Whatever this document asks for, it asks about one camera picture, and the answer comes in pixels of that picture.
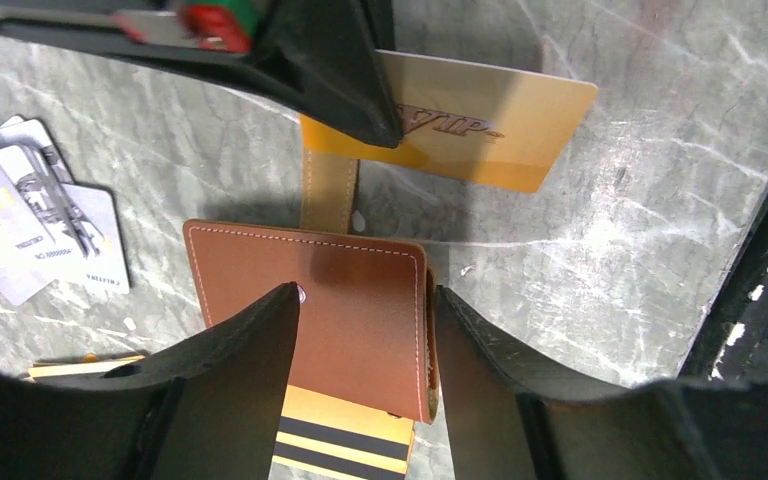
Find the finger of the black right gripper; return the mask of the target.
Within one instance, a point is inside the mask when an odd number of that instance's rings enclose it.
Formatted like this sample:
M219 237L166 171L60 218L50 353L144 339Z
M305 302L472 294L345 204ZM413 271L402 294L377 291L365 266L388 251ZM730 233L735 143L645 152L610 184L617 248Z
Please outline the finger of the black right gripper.
M0 36L253 93L368 144L403 137L388 1L0 1Z

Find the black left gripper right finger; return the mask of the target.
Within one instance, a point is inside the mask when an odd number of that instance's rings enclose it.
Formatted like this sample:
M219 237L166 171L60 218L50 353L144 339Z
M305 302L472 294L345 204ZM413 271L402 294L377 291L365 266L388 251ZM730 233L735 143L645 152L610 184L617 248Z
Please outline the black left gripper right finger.
M459 479L768 479L768 378L626 389L567 367L436 290Z

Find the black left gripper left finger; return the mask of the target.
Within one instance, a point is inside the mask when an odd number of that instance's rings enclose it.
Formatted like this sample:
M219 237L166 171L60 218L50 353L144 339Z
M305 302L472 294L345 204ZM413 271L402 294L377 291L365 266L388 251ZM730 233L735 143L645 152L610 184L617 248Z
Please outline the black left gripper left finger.
M299 323L282 284L165 350L56 384L0 374L0 479L265 479Z

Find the brown leather card holder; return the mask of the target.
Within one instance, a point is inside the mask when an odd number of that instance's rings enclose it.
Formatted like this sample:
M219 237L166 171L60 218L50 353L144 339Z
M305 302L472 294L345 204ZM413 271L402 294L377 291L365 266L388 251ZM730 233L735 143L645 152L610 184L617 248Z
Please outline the brown leather card holder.
M349 231L359 163L306 150L296 229L190 219L182 228L214 326L293 282L293 386L430 423L437 413L432 270L424 249Z

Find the gold VIP card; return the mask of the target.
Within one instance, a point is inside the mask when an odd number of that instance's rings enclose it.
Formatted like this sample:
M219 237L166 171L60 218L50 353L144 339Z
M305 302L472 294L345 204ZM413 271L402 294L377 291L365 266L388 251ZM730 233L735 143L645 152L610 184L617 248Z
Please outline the gold VIP card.
M598 95L589 82L513 68L391 51L380 58L400 145L373 146L304 117L305 147L534 193Z

